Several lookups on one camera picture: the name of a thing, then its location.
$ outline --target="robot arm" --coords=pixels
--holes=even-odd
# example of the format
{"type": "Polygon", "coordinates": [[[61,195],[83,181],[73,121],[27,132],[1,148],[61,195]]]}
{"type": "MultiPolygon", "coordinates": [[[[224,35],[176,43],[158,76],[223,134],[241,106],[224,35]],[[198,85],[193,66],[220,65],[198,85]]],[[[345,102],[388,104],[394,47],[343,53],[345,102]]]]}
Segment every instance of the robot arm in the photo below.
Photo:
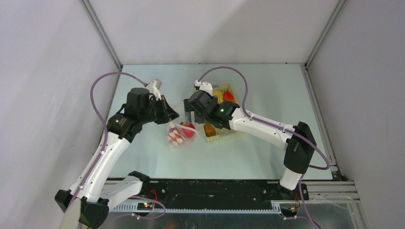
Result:
{"type": "Polygon", "coordinates": [[[102,188],[118,158],[144,124],[164,124],[179,117],[160,94],[160,85],[160,80],[153,80],[146,88],[131,89],[127,95],[127,103],[108,120],[107,144],[104,151],[100,144],[70,189],[59,190],[56,194],[55,200],[62,211],[66,211],[73,197],[79,198],[79,222],[90,228],[98,228],[107,218],[110,209],[142,192],[142,184],[149,177],[138,172],[130,173],[124,180],[107,189],[102,188]]]}
{"type": "Polygon", "coordinates": [[[283,124],[246,111],[250,116],[248,117],[238,104],[229,101],[218,104],[217,97],[211,96],[213,91],[211,84],[196,82],[195,87],[198,91],[184,101],[186,112],[194,111],[195,121],[198,123],[208,122],[219,129],[243,131],[269,141],[284,150],[286,168],[280,179],[280,185],[288,190],[294,190],[302,174],[305,174],[308,169],[314,149],[284,130],[295,130],[296,133],[316,144],[308,125],[303,122],[299,122],[298,125],[283,124]],[[253,117],[280,128],[259,122],[253,117]]]}

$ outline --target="yellow basket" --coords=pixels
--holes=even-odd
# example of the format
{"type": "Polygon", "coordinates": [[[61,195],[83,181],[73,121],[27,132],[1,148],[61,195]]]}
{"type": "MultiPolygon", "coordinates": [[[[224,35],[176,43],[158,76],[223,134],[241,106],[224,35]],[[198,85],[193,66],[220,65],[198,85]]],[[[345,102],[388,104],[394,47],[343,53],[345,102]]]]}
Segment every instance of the yellow basket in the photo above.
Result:
{"type": "MultiPolygon", "coordinates": [[[[237,104],[240,105],[240,103],[239,103],[237,97],[235,96],[234,91],[232,90],[232,87],[231,87],[231,85],[230,85],[229,83],[223,83],[223,84],[213,85],[213,91],[215,91],[215,90],[219,90],[219,91],[221,91],[222,93],[224,93],[224,92],[226,92],[226,91],[229,91],[229,92],[232,94],[232,96],[234,97],[235,103],[237,103],[237,104]]],[[[228,138],[235,137],[235,136],[239,136],[239,135],[242,135],[242,134],[243,134],[243,132],[241,132],[241,131],[228,130],[228,129],[225,129],[225,128],[223,128],[223,129],[218,129],[218,128],[215,128],[215,127],[214,127],[214,129],[215,129],[215,131],[216,131],[216,135],[215,135],[215,136],[207,137],[207,136],[205,135],[205,133],[204,133],[205,139],[207,140],[208,143],[209,143],[209,142],[216,142],[216,141],[219,141],[219,140],[228,139],[228,138]]]]}

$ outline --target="red tomato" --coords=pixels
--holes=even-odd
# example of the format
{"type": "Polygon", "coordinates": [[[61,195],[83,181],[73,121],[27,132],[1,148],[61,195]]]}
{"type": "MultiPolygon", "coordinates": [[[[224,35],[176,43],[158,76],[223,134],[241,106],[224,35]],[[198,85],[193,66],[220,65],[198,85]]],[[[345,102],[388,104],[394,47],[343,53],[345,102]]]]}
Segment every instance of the red tomato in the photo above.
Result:
{"type": "Polygon", "coordinates": [[[224,92],[224,100],[234,103],[235,99],[229,91],[224,92]]]}
{"type": "MultiPolygon", "coordinates": [[[[193,128],[195,130],[195,126],[193,124],[185,124],[183,122],[180,123],[182,126],[186,126],[189,128],[193,128]]],[[[194,131],[182,129],[183,133],[186,135],[186,138],[192,138],[194,136],[194,131]]]]}

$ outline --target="gray wall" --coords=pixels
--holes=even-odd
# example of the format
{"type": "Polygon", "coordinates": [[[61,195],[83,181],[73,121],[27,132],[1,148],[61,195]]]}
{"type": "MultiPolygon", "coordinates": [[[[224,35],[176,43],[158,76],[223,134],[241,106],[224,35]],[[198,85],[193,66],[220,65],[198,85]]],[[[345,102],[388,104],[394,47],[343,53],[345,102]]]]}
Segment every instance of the gray wall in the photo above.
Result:
{"type": "MultiPolygon", "coordinates": [[[[89,90],[114,70],[78,0],[0,7],[0,228],[57,228],[54,201],[90,160],[101,124],[89,90]]],[[[115,78],[95,98],[106,114],[115,78]]]]}
{"type": "Polygon", "coordinates": [[[304,62],[338,0],[91,2],[123,64],[168,64],[304,62]]]}
{"type": "Polygon", "coordinates": [[[403,228],[405,1],[348,1],[310,68],[372,229],[403,228]]]}

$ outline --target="glass panel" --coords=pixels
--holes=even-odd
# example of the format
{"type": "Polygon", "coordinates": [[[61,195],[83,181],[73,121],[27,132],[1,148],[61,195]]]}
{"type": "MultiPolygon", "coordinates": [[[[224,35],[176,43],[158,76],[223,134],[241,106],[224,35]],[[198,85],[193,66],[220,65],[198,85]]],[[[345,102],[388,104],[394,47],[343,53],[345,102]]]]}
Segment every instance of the glass panel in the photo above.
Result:
{"type": "MultiPolygon", "coordinates": [[[[312,218],[322,229],[353,229],[352,220],[346,204],[308,204],[312,218]]],[[[312,229],[305,219],[284,221],[277,214],[176,214],[168,213],[159,219],[140,219],[136,217],[120,217],[122,213],[111,212],[101,229],[312,229]]],[[[300,209],[299,216],[306,216],[300,209]]]]}

